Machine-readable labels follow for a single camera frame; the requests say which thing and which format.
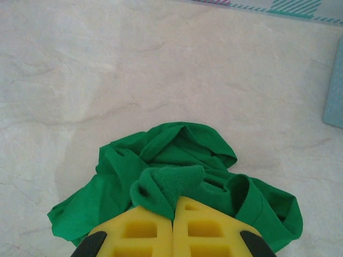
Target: white marble surface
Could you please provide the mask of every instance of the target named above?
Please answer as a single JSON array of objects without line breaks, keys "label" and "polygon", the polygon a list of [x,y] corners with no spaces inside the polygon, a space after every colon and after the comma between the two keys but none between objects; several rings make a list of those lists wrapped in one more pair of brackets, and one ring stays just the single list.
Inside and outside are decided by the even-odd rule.
[{"label": "white marble surface", "polygon": [[297,196],[304,232],[279,257],[342,256],[343,130],[322,123],[342,35],[174,0],[1,0],[0,256],[70,256],[46,213],[100,146],[177,120]]}]

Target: green cloth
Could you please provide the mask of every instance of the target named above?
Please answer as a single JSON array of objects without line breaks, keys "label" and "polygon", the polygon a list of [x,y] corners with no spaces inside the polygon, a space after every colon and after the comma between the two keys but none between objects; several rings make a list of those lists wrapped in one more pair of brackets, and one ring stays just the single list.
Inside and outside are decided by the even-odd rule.
[{"label": "green cloth", "polygon": [[227,171],[237,161],[214,129],[167,123],[100,148],[92,180],[48,214],[53,234],[78,245],[97,225],[135,206],[171,220],[188,196],[254,226],[275,252],[297,239],[303,222],[295,197]]}]

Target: crumpled fabric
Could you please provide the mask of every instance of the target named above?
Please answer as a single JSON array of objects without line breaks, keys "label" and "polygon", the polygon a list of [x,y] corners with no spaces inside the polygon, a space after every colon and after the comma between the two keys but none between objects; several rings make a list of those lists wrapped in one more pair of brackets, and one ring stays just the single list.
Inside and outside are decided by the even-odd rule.
[{"label": "crumpled fabric", "polygon": [[97,225],[133,208],[174,219],[187,196],[255,227],[274,252],[302,233],[296,198],[257,178],[227,171],[231,147],[206,125],[166,123],[100,148],[96,175],[48,217],[55,236],[76,246]]}]

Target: yellow plastic part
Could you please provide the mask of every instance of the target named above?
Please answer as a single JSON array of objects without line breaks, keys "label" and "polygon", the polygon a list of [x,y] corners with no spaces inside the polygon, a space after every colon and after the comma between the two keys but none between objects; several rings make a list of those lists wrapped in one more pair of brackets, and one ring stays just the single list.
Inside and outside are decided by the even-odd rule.
[{"label": "yellow plastic part", "polygon": [[172,257],[173,229],[169,219],[141,206],[94,228],[107,233],[96,257]]},{"label": "yellow plastic part", "polygon": [[253,227],[187,197],[170,220],[143,207],[129,210],[94,228],[107,233],[96,257],[252,257],[242,230]]}]

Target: floor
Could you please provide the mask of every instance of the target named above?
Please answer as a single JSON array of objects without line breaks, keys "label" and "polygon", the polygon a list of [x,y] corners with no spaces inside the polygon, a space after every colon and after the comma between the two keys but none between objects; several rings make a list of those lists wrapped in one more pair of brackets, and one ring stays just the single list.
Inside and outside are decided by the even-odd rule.
[{"label": "floor", "polygon": [[164,122],[217,129],[231,171],[297,196],[278,257],[341,256],[343,130],[322,114],[342,27],[178,0],[1,0],[0,256],[70,256],[47,212],[99,147]]}]

